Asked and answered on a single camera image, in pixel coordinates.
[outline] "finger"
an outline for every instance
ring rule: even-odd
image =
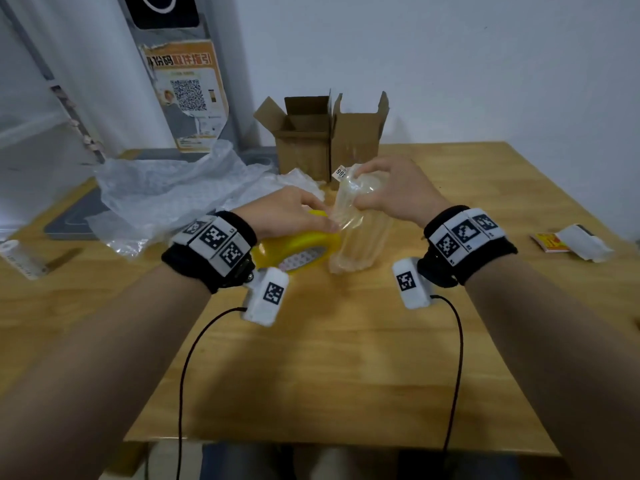
[[[327,233],[334,233],[340,230],[338,224],[333,222],[329,217],[315,216],[313,214],[307,215],[308,217],[305,220],[306,230],[315,230]]]
[[[368,210],[368,209],[382,210],[381,197],[382,195],[380,193],[380,190],[377,190],[370,194],[358,195],[354,199],[353,204],[354,206],[356,206],[356,209],[359,209],[359,210]]]
[[[391,171],[393,160],[393,157],[376,157],[364,163],[361,167],[358,167],[353,176],[357,178],[363,173],[371,173],[376,170]]]
[[[298,190],[300,191],[300,203],[302,205],[308,205],[312,209],[324,210],[327,214],[329,213],[329,206],[313,195],[313,193],[302,189]]]

